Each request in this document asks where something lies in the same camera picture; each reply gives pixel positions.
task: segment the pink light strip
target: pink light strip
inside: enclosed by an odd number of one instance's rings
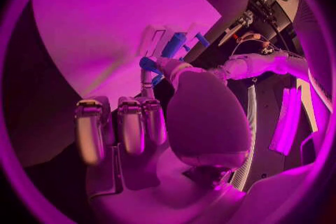
[[[301,88],[284,89],[279,121],[269,149],[288,155],[296,135],[301,112]]]

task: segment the white surface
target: white surface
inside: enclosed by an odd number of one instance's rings
[[[220,14],[206,0],[32,0],[41,38],[57,67],[82,96],[140,92],[139,50],[148,25],[192,23],[208,30]]]

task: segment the purple light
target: purple light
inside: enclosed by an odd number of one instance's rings
[[[301,88],[284,89],[279,121],[269,149],[288,155],[298,126],[301,112]]]

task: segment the pink glowing panel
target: pink glowing panel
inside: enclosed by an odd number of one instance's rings
[[[82,96],[140,92],[139,49],[148,25],[206,31],[220,14],[206,0],[32,0],[41,38],[57,67]]]
[[[297,131],[301,112],[301,88],[284,89],[279,121],[269,145],[270,150],[288,155]]]

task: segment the curved white wall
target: curved white wall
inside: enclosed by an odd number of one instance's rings
[[[148,25],[206,31],[220,14],[206,0],[33,0],[41,38],[57,67],[82,96],[140,92],[138,50]]]

